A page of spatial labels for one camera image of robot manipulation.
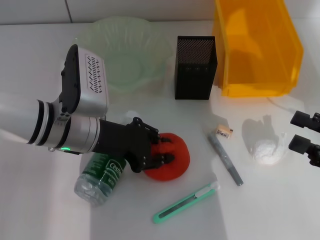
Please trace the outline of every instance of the green box cutter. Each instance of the green box cutter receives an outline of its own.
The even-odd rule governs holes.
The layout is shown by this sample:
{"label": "green box cutter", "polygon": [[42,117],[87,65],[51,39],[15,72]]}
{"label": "green box cutter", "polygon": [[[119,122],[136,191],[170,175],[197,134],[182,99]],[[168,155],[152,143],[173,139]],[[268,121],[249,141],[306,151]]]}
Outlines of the green box cutter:
{"label": "green box cutter", "polygon": [[218,181],[209,183],[194,193],[182,198],[181,200],[177,201],[176,203],[168,206],[167,208],[163,209],[162,211],[156,213],[153,216],[153,222],[155,224],[163,223],[164,221],[168,220],[169,218],[173,217],[174,215],[180,213],[181,211],[191,207],[192,205],[196,204],[197,202],[205,199],[206,197],[211,196],[214,194],[220,185]]}

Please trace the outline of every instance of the green bottle label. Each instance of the green bottle label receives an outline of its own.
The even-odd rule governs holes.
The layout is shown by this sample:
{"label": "green bottle label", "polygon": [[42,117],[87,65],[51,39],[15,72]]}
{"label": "green bottle label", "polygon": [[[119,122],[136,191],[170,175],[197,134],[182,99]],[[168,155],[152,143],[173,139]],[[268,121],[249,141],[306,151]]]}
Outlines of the green bottle label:
{"label": "green bottle label", "polygon": [[127,162],[123,158],[114,158],[107,154],[95,153],[82,173],[104,182],[113,190],[126,164]]}

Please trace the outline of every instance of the green plastic bowl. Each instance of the green plastic bowl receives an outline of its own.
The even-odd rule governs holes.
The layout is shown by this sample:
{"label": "green plastic bowl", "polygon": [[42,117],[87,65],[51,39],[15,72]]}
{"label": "green plastic bowl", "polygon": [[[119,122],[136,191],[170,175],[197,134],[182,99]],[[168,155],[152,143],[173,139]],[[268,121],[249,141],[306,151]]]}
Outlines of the green plastic bowl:
{"label": "green plastic bowl", "polygon": [[173,50],[151,22],[134,17],[109,17],[92,23],[74,44],[104,59],[108,87],[133,91],[163,78]]}

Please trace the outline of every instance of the black mesh pencil holder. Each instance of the black mesh pencil holder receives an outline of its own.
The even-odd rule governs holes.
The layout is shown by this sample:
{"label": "black mesh pencil holder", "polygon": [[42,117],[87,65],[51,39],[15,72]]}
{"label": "black mesh pencil holder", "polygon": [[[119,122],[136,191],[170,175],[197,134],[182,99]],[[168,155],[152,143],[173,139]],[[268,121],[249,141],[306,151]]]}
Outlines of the black mesh pencil holder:
{"label": "black mesh pencil holder", "polygon": [[208,100],[217,70],[214,36],[178,36],[175,99]]}

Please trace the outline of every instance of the green indicator light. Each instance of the green indicator light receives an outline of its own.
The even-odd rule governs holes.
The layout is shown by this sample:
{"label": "green indicator light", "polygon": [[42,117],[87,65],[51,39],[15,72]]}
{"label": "green indicator light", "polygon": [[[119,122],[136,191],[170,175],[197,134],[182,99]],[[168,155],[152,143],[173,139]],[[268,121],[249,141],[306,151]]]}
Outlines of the green indicator light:
{"label": "green indicator light", "polygon": [[62,148],[60,148],[60,150],[62,150],[62,151],[70,151],[70,148],[68,148],[68,147],[62,147]]}

